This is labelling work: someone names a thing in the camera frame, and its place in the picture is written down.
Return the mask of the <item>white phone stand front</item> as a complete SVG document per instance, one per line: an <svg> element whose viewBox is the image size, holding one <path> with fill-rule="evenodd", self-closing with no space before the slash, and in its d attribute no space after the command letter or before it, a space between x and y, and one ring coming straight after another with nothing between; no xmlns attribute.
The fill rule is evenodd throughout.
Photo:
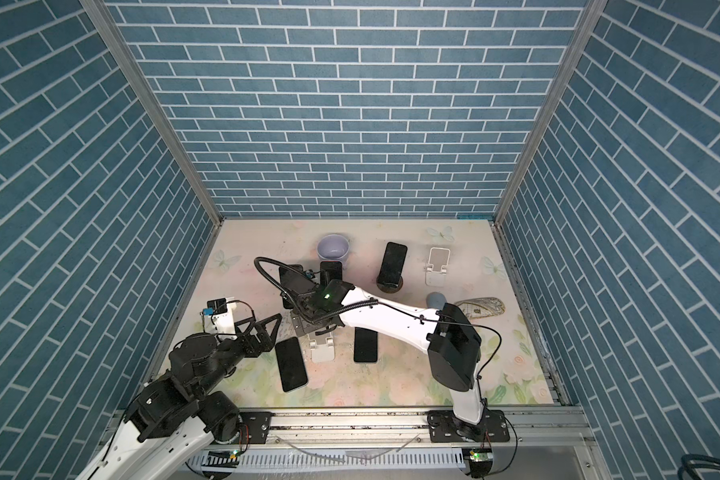
<svg viewBox="0 0 720 480"><path fill-rule="evenodd" d="M318 335L308 334L311 359L313 363L326 363L335 359L334 338L331 332Z"/></svg>

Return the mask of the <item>white phone stand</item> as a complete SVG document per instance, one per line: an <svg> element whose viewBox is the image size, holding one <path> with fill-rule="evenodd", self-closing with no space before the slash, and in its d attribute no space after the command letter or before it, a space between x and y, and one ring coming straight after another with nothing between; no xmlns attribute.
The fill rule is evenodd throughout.
<svg viewBox="0 0 720 480"><path fill-rule="evenodd" d="M311 359L313 363L326 363L335 359L334 338L331 332L318 335L308 334Z"/></svg>
<svg viewBox="0 0 720 480"><path fill-rule="evenodd" d="M425 284L442 287L446 283L451 250L444 247L431 247L425 267Z"/></svg>

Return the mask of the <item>green-edged black phone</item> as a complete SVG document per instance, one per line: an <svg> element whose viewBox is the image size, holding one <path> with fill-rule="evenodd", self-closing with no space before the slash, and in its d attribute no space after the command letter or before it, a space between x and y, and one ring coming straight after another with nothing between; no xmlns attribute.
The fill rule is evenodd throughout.
<svg viewBox="0 0 720 480"><path fill-rule="evenodd" d="M354 330L353 360L355 363L376 363L378 361L378 333L357 327Z"/></svg>

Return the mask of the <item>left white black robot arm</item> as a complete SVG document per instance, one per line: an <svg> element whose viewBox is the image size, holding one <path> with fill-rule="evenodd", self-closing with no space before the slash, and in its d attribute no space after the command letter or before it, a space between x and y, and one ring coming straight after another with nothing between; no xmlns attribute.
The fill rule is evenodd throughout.
<svg viewBox="0 0 720 480"><path fill-rule="evenodd" d="M282 317L235 323L237 333L194 333L169 353L169 369L125 408L111 439L79 473L81 479L167 479L212 446L232 466L252 445L263 445L272 414L244 413L219 383L244 359L275 346Z"/></svg>

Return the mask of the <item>black phone front stand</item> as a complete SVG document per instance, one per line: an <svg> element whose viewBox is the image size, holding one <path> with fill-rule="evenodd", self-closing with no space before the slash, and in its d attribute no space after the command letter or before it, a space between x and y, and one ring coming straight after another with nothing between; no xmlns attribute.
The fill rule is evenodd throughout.
<svg viewBox="0 0 720 480"><path fill-rule="evenodd" d="M305 386L308 375L299 339L291 337L278 342L275 353L282 390L290 392Z"/></svg>

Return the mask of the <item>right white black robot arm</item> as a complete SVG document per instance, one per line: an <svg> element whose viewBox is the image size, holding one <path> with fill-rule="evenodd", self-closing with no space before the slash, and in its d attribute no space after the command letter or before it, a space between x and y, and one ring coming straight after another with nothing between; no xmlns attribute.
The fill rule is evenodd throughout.
<svg viewBox="0 0 720 480"><path fill-rule="evenodd" d="M291 268L276 283L297 316L320 333L362 328L425 353L432 377L451 393L449 426L455 434L473 442L489 438L487 407L479 388L482 337L458 306L407 306L343 280L320 284Z"/></svg>

